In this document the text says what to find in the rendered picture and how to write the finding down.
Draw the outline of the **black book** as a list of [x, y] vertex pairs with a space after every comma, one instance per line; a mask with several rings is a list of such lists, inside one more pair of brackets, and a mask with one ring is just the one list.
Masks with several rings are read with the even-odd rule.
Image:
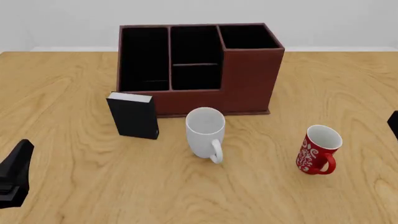
[[159, 127], [153, 96], [113, 91], [106, 101], [121, 136], [158, 138]]

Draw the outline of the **red-brown desk caddy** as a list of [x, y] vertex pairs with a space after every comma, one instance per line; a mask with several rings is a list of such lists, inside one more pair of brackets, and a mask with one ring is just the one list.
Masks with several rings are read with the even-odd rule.
[[268, 114], [284, 52], [265, 24], [120, 26], [116, 89], [153, 97], [161, 118]]

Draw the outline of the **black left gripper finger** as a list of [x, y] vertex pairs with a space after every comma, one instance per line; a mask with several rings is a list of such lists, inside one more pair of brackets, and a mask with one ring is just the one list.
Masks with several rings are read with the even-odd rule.
[[21, 139], [10, 154], [0, 163], [0, 180], [15, 180], [27, 168], [32, 158], [34, 145]]

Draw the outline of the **red mug with white pattern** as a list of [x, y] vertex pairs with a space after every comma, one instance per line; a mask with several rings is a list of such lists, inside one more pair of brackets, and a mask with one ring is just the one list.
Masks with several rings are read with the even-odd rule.
[[336, 169], [334, 153], [343, 145], [334, 129], [315, 124], [307, 129], [296, 158], [296, 166], [308, 175], [328, 175]]

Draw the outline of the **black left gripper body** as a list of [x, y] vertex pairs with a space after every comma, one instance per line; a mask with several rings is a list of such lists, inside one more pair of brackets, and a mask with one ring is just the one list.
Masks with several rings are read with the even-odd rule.
[[29, 193], [29, 177], [0, 177], [0, 209], [21, 207]]

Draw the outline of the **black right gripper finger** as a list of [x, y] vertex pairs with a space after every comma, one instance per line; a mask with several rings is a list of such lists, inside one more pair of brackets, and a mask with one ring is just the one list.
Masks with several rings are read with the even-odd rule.
[[387, 124], [389, 125], [391, 131], [398, 140], [398, 111], [394, 111], [391, 114], [391, 116], [387, 120]]

